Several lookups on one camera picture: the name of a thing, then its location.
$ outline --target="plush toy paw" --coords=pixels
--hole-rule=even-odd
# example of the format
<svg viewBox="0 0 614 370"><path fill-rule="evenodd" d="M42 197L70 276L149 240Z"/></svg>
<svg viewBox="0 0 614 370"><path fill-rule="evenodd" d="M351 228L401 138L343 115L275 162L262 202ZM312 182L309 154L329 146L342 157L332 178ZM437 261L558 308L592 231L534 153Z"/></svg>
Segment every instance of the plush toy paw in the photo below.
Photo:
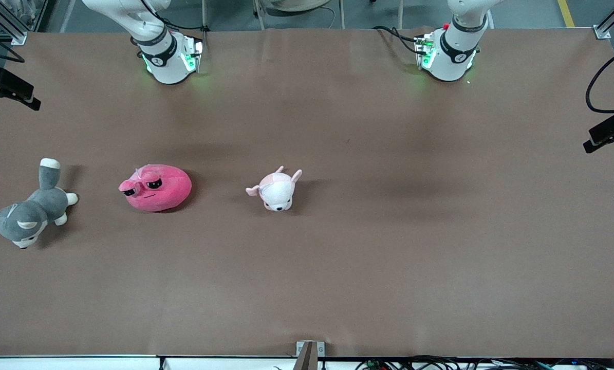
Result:
<svg viewBox="0 0 614 370"><path fill-rule="evenodd" d="M61 226L67 223L67 213L63 213L57 220L53 221L54 224Z"/></svg>
<svg viewBox="0 0 614 370"><path fill-rule="evenodd" d="M74 206L79 201L79 196L74 193L67 193L67 205Z"/></svg>

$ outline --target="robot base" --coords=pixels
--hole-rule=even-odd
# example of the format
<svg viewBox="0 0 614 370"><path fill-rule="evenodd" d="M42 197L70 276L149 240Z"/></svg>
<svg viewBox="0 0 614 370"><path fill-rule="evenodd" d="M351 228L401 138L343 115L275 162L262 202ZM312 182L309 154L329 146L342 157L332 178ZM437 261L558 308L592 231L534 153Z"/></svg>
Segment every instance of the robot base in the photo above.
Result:
<svg viewBox="0 0 614 370"><path fill-rule="evenodd" d="M474 51L468 60L463 63L453 63L451 58L441 51L441 35L443 32L444 30L440 28L432 33L427 33L423 36L424 44L415 43L417 50L426 52L425 55L417 54L417 65L419 65L419 68L427 70L432 77L438 80L459 80L467 72L467 69L471 68L476 52Z"/></svg>

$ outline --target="yellow floor line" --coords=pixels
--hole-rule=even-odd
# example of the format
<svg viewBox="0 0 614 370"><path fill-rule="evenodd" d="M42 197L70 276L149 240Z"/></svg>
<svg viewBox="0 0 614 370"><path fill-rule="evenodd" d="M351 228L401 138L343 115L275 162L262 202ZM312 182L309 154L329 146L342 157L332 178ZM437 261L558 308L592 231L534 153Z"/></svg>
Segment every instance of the yellow floor line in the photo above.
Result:
<svg viewBox="0 0 614 370"><path fill-rule="evenodd" d="M569 12L567 0L558 0L558 6L560 7L560 12L563 14L565 26L574 27L574 20L572 19L572 14Z"/></svg>

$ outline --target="pink blob plush toy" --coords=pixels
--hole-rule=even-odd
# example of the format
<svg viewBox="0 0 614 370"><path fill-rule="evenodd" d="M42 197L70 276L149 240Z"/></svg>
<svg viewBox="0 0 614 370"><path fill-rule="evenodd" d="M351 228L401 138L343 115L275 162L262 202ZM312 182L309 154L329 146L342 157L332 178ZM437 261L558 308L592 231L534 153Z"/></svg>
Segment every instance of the pink blob plush toy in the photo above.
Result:
<svg viewBox="0 0 614 370"><path fill-rule="evenodd" d="M131 206L158 212L181 204L192 189L187 173L166 164L147 164L119 185Z"/></svg>
<svg viewBox="0 0 614 370"><path fill-rule="evenodd" d="M302 176L302 170L297 170L293 177L282 173L284 166L277 171L265 176L259 185L253 188L246 188L248 196L260 196L264 201L264 207L269 211L286 211L293 204L293 191L295 183Z"/></svg>

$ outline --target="gray husky plush toy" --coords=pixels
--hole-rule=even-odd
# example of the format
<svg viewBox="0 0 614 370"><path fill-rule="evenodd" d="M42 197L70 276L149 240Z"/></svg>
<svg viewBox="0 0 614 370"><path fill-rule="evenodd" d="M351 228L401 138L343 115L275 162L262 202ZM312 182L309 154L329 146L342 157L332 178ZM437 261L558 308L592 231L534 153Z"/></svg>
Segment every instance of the gray husky plush toy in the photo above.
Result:
<svg viewBox="0 0 614 370"><path fill-rule="evenodd" d="M79 201L74 193L56 187L60 179L60 163L44 158L40 162L40 188L25 201L0 210L0 234L21 249L28 248L50 222L64 225L65 209Z"/></svg>

